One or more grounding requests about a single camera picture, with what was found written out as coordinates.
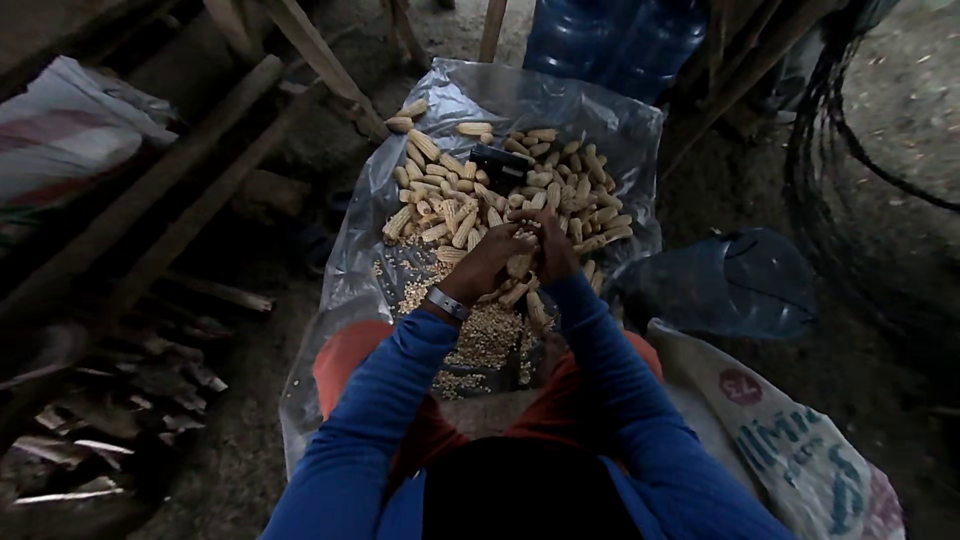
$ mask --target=person's right hand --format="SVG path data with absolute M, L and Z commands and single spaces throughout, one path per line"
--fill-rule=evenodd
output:
M 580 271 L 580 262 L 573 253 L 573 244 L 557 224 L 557 216 L 552 208 L 516 210 L 508 217 L 511 221 L 528 219 L 540 223 L 540 229 L 537 231 L 537 236 L 540 237 L 540 252 L 537 254 L 540 265 L 537 269 L 537 278 L 540 283 L 549 285 Z

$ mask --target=blue long-sleeve shirt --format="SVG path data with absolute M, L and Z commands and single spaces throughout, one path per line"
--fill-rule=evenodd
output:
M 544 290 L 560 309 L 578 367 L 614 421 L 630 475 L 600 459 L 643 538 L 793 538 L 704 451 L 582 274 Z M 384 503 L 387 473 L 457 336 L 421 309 L 396 325 L 350 376 L 264 539 L 420 538 L 426 474 L 407 479 Z

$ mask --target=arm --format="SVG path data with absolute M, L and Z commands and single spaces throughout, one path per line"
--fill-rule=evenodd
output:
M 491 229 L 438 287 L 466 306 L 499 286 L 507 258 L 532 249 L 517 226 Z M 350 375 L 297 464 L 262 538 L 373 538 L 390 462 L 414 420 L 459 321 L 424 301 Z

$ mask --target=clear plastic sheet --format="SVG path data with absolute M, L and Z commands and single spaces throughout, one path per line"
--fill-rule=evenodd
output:
M 465 121 L 492 123 L 498 135 L 493 145 L 498 148 L 505 134 L 536 128 L 557 129 L 558 143 L 574 139 L 596 143 L 609 159 L 605 169 L 617 181 L 615 193 L 624 203 L 622 212 L 634 217 L 635 233 L 596 254 L 600 268 L 614 277 L 618 268 L 660 250 L 660 225 L 654 218 L 663 121 L 658 109 L 581 81 L 448 59 L 434 60 L 406 103 L 419 98 L 427 101 L 428 109 L 417 119 L 417 129 L 432 136 L 442 151 L 460 162 L 478 142 L 477 137 L 456 132 L 456 125 Z M 434 262 L 428 251 L 383 243 L 383 224 L 400 208 L 392 172 L 405 160 L 406 140 L 404 135 L 391 136 L 367 160 L 326 264 L 320 309 L 306 328 L 280 401 L 288 475 L 321 422 L 312 375 L 317 352 L 333 333 L 350 323 L 372 319 L 393 323 L 403 286 L 423 266 Z M 380 276 L 373 272 L 375 261 L 382 269 Z M 538 349 L 531 351 L 532 360 Z M 458 376 L 483 375 L 484 387 L 464 389 L 463 396 L 510 388 L 498 376 L 502 374 L 491 369 L 448 371 Z

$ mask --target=hand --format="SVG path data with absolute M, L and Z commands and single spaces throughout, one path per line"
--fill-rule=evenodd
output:
M 552 208 L 543 210 L 517 210 L 508 216 L 511 221 L 529 219 L 540 223 L 537 235 L 540 237 L 539 267 L 537 278 L 540 283 L 549 285 L 580 271 L 580 261 L 573 253 L 573 243 L 566 237 L 564 230 L 557 224 L 557 216 Z
M 507 259 L 532 253 L 537 246 L 536 236 L 514 238 L 519 229 L 517 223 L 505 223 L 487 231 L 473 251 L 458 262 L 437 287 L 466 307 L 472 307 L 478 298 L 494 292 L 507 281 Z

